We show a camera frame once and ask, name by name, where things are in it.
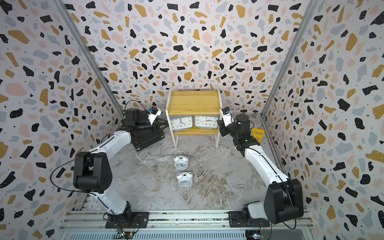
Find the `grey rectangular alarm clock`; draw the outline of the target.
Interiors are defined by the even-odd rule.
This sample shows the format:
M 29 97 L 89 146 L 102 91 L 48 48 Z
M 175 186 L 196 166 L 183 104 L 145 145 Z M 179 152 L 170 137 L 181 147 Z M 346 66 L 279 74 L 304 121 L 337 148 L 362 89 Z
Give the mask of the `grey rectangular alarm clock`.
M 170 116 L 170 126 L 172 131 L 184 131 L 194 126 L 192 116 Z
M 194 116 L 195 127 L 200 129 L 217 129 L 218 116 Z

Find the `wooden two-tier shelf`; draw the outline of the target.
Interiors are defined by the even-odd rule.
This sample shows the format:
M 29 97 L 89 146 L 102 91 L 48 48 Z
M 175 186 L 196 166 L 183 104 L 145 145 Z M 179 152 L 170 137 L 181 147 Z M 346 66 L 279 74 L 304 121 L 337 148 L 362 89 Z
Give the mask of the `wooden two-tier shelf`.
M 174 147 L 178 147 L 180 136 L 214 136 L 215 147 L 219 146 L 219 130 L 195 127 L 194 116 L 218 116 L 221 118 L 222 98 L 220 90 L 170 90 L 166 117 L 168 120 Z M 174 132 L 170 126 L 170 116 L 192 116 L 194 126 L 184 131 Z

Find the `white twin-bell alarm clock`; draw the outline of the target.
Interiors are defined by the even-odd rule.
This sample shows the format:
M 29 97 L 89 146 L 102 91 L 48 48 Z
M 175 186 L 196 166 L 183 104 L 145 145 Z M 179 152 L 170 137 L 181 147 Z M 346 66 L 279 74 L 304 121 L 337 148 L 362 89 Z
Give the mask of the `white twin-bell alarm clock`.
M 178 170 L 186 170 L 189 166 L 189 158 L 185 155 L 174 157 L 174 166 Z

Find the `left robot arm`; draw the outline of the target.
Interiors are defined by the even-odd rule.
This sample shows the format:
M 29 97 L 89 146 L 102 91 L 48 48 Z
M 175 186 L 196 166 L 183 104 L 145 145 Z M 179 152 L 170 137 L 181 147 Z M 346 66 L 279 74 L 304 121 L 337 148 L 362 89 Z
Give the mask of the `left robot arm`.
M 164 138 L 168 122 L 159 119 L 162 111 L 128 109 L 122 125 L 105 142 L 75 157 L 74 187 L 96 197 L 112 216 L 128 219 L 129 204 L 112 186 L 113 174 L 110 159 L 123 147 L 133 144 L 141 151 Z

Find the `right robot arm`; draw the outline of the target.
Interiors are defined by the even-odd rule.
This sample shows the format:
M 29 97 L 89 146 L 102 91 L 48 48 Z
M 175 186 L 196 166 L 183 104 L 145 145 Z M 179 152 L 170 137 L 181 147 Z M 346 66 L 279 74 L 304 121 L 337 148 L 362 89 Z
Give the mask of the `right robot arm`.
M 267 192 L 260 202 L 245 204 L 242 210 L 246 225 L 256 220 L 268 220 L 272 224 L 297 220 L 304 215 L 303 189 L 297 179 L 290 179 L 265 154 L 260 142 L 252 136 L 250 119 L 239 114 L 235 118 L 228 107 L 221 109 L 217 121 L 221 136 L 230 135 L 243 157 L 257 170 Z

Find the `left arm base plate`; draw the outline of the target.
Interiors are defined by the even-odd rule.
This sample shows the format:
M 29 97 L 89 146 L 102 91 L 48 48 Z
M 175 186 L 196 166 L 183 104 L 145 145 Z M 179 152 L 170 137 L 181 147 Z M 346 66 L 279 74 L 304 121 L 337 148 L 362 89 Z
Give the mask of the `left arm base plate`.
M 121 215 L 107 214 L 108 219 L 105 225 L 106 229 L 145 229 L 148 224 L 149 212 L 132 212 Z

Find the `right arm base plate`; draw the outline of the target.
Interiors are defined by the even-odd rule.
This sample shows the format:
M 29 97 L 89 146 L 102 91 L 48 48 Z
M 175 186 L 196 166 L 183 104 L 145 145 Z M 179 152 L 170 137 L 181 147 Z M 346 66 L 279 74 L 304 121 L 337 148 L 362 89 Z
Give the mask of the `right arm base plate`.
M 263 218 L 254 219 L 248 212 L 229 211 L 229 224 L 231 228 L 259 228 L 270 227 L 270 222 Z

